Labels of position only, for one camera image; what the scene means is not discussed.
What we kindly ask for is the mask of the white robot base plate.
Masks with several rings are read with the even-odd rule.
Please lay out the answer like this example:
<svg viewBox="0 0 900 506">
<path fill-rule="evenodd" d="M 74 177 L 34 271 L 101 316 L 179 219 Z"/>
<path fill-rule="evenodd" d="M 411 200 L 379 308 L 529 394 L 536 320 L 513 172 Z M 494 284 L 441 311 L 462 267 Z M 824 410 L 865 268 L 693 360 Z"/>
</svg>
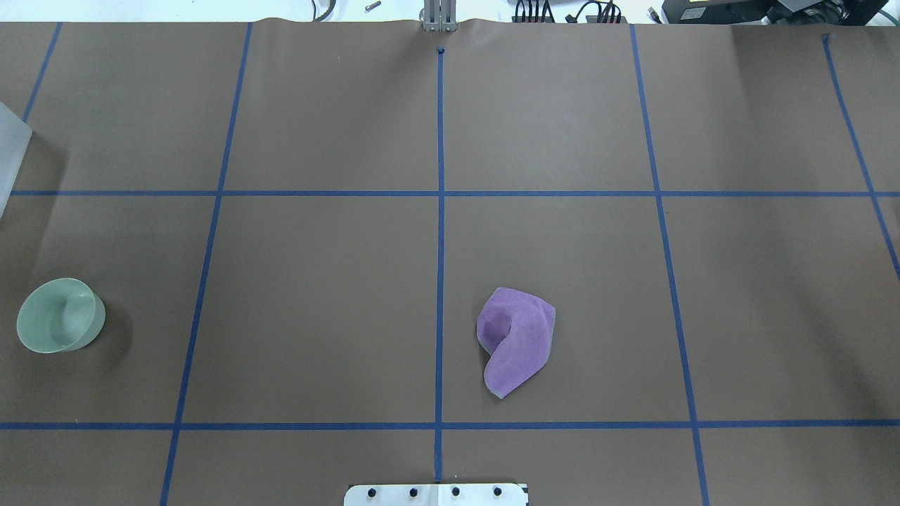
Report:
<svg viewBox="0 0 900 506">
<path fill-rule="evenodd" d="M 529 505 L 526 484 L 360 484 L 344 505 Z"/>
</svg>

